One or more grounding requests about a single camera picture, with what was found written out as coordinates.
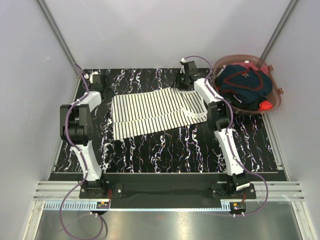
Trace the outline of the black white striped tank top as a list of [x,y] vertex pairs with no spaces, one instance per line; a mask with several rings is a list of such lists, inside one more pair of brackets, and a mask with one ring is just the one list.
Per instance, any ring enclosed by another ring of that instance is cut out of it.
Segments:
[[168,87],[116,95],[111,115],[113,139],[117,141],[203,123],[207,120],[207,108],[196,91]]

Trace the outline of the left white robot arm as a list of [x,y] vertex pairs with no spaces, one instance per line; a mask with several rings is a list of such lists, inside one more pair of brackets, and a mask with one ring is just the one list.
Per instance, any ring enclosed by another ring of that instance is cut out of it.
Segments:
[[60,106],[60,138],[71,143],[70,149],[76,154],[83,171],[83,178],[94,182],[90,192],[97,198],[103,198],[108,193],[106,183],[99,181],[102,169],[98,165],[93,150],[92,140],[95,134],[91,112],[105,98],[108,78],[97,72],[89,76],[91,83],[89,92],[72,104]]

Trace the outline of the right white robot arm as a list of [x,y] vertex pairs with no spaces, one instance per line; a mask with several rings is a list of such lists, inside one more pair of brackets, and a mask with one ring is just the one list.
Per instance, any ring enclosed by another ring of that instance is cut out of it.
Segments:
[[232,198],[239,198],[250,186],[248,174],[240,161],[233,139],[233,110],[231,102],[223,98],[209,83],[209,76],[197,69],[194,61],[180,60],[181,69],[176,73],[173,87],[181,92],[195,91],[207,107],[206,124],[214,132],[226,164],[225,191]]

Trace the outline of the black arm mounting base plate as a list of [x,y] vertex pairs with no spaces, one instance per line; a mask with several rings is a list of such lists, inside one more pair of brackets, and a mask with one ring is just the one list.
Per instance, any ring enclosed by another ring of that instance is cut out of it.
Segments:
[[113,209],[213,209],[257,198],[253,185],[231,193],[225,173],[106,173]]

